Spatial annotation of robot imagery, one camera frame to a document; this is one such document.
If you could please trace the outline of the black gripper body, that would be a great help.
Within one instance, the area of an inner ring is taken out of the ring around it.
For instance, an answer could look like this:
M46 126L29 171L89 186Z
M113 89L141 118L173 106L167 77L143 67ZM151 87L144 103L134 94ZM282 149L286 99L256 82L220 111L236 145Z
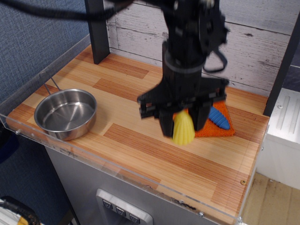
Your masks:
M193 101L212 104L226 98L229 80L202 77L202 65L195 68L174 67L163 61L160 83L137 98L142 118L158 117L160 110L177 113Z

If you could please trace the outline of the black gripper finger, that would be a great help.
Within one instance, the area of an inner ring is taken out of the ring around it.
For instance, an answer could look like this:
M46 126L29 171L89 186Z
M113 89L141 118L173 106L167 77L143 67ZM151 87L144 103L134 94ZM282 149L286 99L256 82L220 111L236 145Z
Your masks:
M173 137L173 113L165 110L160 110L158 118L163 135L166 137Z
M208 119L212 102L193 101L188 103L188 113L192 118L194 130L201 130Z

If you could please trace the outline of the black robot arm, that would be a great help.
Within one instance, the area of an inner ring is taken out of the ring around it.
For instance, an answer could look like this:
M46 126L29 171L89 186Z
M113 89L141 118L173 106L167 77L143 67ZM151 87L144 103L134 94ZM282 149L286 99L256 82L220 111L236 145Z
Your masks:
M168 39L162 44L161 82L137 98L142 118L159 120L162 133L172 137L173 115L188 110L194 130L204 124L215 102L226 98L228 80L203 78L207 57L226 43L225 17L217 0L152 0L164 14Z

